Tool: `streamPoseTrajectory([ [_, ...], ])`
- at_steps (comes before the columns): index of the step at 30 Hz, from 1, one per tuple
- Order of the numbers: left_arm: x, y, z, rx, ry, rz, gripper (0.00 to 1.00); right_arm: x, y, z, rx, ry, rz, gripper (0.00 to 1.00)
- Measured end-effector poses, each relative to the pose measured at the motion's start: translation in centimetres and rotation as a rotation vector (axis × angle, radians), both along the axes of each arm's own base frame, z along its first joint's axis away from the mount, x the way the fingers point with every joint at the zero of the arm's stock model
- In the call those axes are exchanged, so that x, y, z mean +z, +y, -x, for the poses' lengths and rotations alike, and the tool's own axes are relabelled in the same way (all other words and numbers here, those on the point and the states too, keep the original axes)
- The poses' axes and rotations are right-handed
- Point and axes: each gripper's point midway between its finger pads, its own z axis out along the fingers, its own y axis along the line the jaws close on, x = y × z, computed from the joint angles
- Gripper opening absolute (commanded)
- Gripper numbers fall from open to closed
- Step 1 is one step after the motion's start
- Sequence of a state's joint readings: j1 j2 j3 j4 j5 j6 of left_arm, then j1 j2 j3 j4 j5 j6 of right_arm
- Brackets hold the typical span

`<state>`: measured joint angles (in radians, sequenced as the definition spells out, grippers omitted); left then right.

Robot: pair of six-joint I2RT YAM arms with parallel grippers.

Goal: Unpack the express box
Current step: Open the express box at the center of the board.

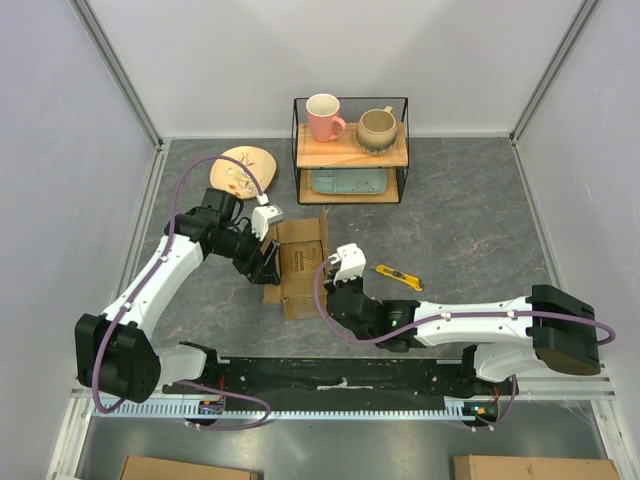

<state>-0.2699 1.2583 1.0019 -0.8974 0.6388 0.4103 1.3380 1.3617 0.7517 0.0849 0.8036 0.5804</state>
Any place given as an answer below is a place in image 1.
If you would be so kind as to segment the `brown cardboard express box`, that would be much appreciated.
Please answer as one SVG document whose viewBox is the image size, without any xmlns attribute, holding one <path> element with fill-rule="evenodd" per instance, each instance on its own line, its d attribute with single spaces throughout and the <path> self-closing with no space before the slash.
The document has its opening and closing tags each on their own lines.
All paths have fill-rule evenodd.
<svg viewBox="0 0 640 480">
<path fill-rule="evenodd" d="M 276 265 L 280 275 L 280 284 L 264 287 L 264 303 L 281 304 L 284 317 L 288 321 L 315 318 L 318 310 L 315 302 L 314 280 L 321 265 L 314 273 L 285 276 L 281 272 L 280 247 L 283 243 L 320 241 L 325 261 L 329 256 L 326 216 L 322 214 L 318 218 L 284 221 L 271 227 L 266 239 L 279 243 Z"/>
</svg>

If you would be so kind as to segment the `yellow utility knife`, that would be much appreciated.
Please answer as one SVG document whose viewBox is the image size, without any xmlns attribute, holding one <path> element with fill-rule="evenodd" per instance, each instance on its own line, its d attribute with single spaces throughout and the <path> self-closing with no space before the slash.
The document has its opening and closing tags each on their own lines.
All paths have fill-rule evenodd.
<svg viewBox="0 0 640 480">
<path fill-rule="evenodd" d="M 401 272 L 383 264 L 377 265 L 374 270 L 387 278 L 394 279 L 409 286 L 417 292 L 422 292 L 424 290 L 424 284 L 419 277 Z"/>
</svg>

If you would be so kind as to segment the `kraft scouring pads package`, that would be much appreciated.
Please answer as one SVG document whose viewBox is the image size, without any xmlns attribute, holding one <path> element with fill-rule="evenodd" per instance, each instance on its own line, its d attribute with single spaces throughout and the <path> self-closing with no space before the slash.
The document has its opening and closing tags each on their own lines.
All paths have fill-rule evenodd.
<svg viewBox="0 0 640 480">
<path fill-rule="evenodd" d="M 314 273 L 323 261 L 320 241 L 283 243 L 280 247 L 281 272 L 285 276 Z"/>
</svg>

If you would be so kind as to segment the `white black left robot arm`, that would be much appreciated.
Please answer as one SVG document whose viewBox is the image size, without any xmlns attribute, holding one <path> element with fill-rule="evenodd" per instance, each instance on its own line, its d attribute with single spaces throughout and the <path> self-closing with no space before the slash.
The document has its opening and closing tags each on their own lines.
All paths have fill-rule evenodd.
<svg viewBox="0 0 640 480">
<path fill-rule="evenodd" d="M 243 202 L 219 189 L 200 205 L 175 215 L 133 283 L 99 315 L 84 314 L 74 336 L 77 377 L 94 395 L 145 402 L 158 387 L 183 381 L 198 393 L 219 382 L 215 350 L 183 342 L 156 350 L 153 331 L 182 283 L 210 255 L 231 260 L 252 284 L 277 285 L 279 245 L 267 237 L 283 211 L 260 196 L 250 217 L 237 218 Z"/>
</svg>

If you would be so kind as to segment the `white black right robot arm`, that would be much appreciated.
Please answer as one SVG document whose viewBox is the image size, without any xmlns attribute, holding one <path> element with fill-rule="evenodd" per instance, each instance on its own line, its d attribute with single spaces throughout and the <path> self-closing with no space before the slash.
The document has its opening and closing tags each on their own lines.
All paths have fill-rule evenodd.
<svg viewBox="0 0 640 480">
<path fill-rule="evenodd" d="M 471 360 L 458 368 L 467 392 L 542 367 L 573 376 L 600 373 L 594 309 L 551 285 L 496 303 L 446 305 L 415 300 L 377 301 L 363 281 L 327 280 L 324 312 L 331 328 L 350 331 L 350 340 L 394 353 L 467 343 Z"/>
</svg>

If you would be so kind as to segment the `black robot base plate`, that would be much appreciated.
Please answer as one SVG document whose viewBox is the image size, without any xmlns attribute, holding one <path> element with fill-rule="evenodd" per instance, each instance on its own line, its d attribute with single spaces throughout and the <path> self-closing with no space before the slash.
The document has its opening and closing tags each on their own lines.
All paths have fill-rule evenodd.
<svg viewBox="0 0 640 480">
<path fill-rule="evenodd" d="M 466 362 L 412 358 L 231 357 L 197 383 L 235 393 L 235 398 L 223 400 L 239 406 L 257 404 L 241 398 L 246 396 L 265 401 L 271 409 L 433 407 L 447 397 L 507 399 L 519 392 L 509 378 L 499 383 L 476 378 Z"/>
</svg>

